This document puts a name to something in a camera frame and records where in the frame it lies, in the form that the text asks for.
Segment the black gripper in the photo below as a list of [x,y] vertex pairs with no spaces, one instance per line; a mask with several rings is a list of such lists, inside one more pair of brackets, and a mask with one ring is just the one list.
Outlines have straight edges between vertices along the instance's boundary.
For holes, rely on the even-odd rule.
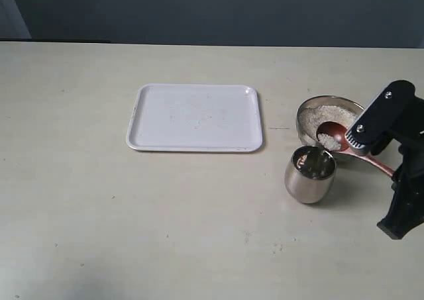
[[392,177],[394,195],[377,227],[401,240],[423,224],[423,100],[406,80],[391,82],[345,133],[355,154],[381,153],[392,140],[400,143],[401,166]]

